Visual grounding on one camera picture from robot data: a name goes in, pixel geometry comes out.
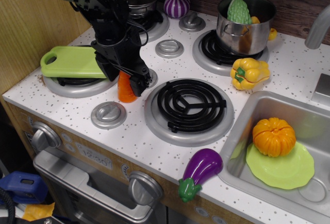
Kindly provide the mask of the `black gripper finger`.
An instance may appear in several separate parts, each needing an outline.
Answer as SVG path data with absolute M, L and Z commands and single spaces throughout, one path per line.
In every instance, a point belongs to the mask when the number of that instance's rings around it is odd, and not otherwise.
M 132 75 L 129 79 L 131 89 L 133 94 L 137 97 L 140 97 L 141 94 L 147 89 L 151 82 L 152 78 L 150 75 L 146 76 L 139 76 L 139 75 Z
M 114 81 L 119 76 L 119 70 L 108 59 L 102 55 L 96 55 L 95 59 L 101 71 L 110 81 Z

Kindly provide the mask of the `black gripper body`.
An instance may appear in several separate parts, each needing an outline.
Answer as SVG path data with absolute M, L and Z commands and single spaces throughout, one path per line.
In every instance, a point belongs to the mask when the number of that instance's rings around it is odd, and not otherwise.
M 112 33 L 96 33 L 91 46 L 95 55 L 102 55 L 120 71 L 129 75 L 146 76 L 149 68 L 140 57 L 141 40 L 138 32 L 126 32 L 119 40 L 112 37 Z

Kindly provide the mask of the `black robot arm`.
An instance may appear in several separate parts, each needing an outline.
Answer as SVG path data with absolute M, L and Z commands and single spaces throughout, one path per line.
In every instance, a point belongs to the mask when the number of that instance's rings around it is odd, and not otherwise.
M 139 24 L 130 20 L 129 6 L 125 0 L 64 0 L 70 2 L 92 25 L 98 66 L 110 80 L 120 72 L 130 76 L 129 83 L 135 96 L 139 97 L 149 87 L 149 68 L 140 57 L 141 42 Z

